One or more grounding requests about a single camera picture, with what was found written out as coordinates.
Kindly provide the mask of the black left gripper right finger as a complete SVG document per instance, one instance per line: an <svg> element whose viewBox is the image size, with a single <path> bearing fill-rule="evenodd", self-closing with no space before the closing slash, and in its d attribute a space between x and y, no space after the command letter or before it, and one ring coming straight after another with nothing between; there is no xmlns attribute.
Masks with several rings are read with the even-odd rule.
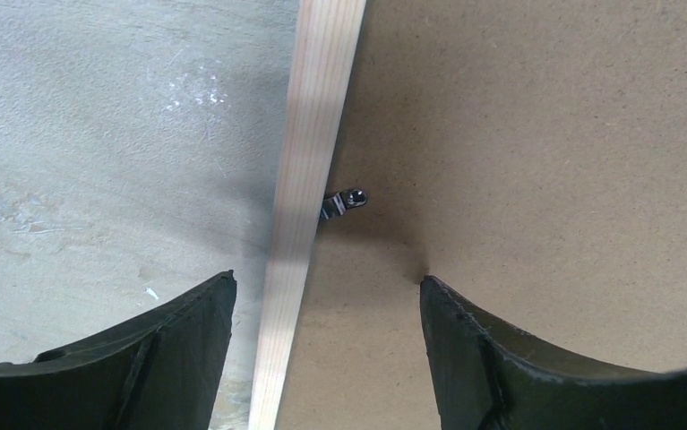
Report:
<svg viewBox="0 0 687 430"><path fill-rule="evenodd" d="M444 429L687 429L687 369L653 373L560 348L434 276L420 314Z"/></svg>

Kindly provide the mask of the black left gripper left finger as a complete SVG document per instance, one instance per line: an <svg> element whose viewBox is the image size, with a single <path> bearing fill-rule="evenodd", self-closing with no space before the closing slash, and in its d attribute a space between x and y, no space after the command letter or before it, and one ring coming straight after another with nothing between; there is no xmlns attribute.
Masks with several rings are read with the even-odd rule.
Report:
<svg viewBox="0 0 687 430"><path fill-rule="evenodd" d="M223 271L27 364L0 363L0 429L206 429L232 332Z"/></svg>

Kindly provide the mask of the brown cardboard backing board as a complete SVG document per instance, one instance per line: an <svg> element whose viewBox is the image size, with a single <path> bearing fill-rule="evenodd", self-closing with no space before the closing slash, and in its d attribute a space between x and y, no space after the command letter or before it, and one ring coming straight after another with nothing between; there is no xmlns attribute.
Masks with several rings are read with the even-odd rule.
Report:
<svg viewBox="0 0 687 430"><path fill-rule="evenodd" d="M687 367L687 1L371 1L280 429L436 429L432 274L539 338Z"/></svg>

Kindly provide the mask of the blue wooden picture frame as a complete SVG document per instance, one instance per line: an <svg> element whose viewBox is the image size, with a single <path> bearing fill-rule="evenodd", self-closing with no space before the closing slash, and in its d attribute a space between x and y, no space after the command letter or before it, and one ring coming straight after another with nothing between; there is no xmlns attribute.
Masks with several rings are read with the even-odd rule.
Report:
<svg viewBox="0 0 687 430"><path fill-rule="evenodd" d="M365 6L299 4L253 373L253 430L277 423Z"/></svg>

